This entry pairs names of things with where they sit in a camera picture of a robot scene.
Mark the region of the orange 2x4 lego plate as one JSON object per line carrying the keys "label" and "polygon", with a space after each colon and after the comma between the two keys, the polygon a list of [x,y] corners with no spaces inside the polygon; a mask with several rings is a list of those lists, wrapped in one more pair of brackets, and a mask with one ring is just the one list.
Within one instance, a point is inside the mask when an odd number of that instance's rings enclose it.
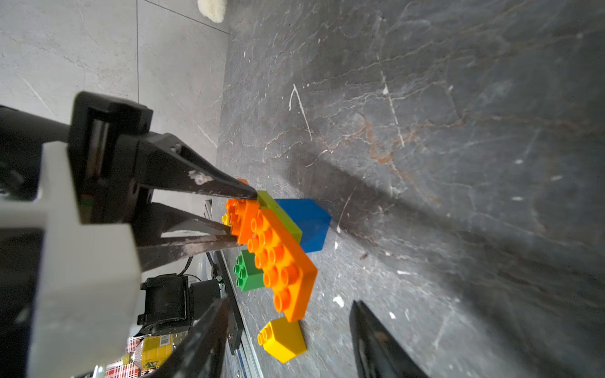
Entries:
{"label": "orange 2x4 lego plate", "polygon": [[274,308],[289,322],[307,312],[318,269],[270,209],[251,219],[253,236],[247,242],[255,266],[263,271],[263,284],[274,293]]}

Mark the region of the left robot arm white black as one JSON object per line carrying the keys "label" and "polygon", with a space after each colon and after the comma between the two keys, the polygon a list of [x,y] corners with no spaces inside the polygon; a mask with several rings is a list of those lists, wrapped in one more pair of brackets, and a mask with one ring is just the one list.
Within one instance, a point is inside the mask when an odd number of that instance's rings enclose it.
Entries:
{"label": "left robot arm white black", "polygon": [[[1,187],[19,199],[33,198],[42,146],[64,142],[77,211],[87,224],[129,224],[143,270],[247,245],[257,212],[244,202],[255,200],[256,190],[175,135],[152,132],[152,116],[137,102],[88,91],[75,97],[70,124],[3,106]],[[155,203],[157,189],[227,198],[227,221]]]}

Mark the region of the lime green lego plate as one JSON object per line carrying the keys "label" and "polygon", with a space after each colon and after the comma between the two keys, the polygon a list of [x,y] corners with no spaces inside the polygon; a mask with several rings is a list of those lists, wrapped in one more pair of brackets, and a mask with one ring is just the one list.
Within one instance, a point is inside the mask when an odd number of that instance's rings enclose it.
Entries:
{"label": "lime green lego plate", "polygon": [[272,210],[283,226],[289,231],[296,242],[300,243],[303,232],[299,226],[288,216],[285,210],[267,191],[258,191],[258,202],[262,209]]}

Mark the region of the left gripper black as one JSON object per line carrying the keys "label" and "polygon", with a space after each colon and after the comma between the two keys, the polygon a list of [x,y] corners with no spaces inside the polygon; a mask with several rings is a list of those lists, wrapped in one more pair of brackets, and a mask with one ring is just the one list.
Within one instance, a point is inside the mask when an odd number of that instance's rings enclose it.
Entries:
{"label": "left gripper black", "polygon": [[[140,187],[258,198],[175,135],[149,132],[152,117],[153,110],[127,99],[89,91],[75,97],[68,155],[83,223],[131,222]],[[147,205],[132,231],[143,272],[239,246],[230,227],[162,203]]]}

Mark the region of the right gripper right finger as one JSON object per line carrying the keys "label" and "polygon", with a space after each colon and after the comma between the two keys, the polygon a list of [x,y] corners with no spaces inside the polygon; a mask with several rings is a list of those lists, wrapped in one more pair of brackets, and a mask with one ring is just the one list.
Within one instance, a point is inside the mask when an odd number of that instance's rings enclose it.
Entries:
{"label": "right gripper right finger", "polygon": [[428,377],[363,301],[353,302],[349,322],[359,377]]}

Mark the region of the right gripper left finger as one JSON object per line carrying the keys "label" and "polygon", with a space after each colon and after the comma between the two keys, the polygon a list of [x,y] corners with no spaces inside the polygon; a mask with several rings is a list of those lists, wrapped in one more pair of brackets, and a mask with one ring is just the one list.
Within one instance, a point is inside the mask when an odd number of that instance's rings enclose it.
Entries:
{"label": "right gripper left finger", "polygon": [[228,299],[215,300],[151,377],[220,377],[229,314]]}

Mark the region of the blue lego block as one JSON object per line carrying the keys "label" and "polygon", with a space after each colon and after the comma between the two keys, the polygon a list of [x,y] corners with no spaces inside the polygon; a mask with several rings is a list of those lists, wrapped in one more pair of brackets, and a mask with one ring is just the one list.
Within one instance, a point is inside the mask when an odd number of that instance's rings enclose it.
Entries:
{"label": "blue lego block", "polygon": [[306,253],[323,250],[332,216],[310,198],[278,198],[276,202],[301,229],[302,249]]}

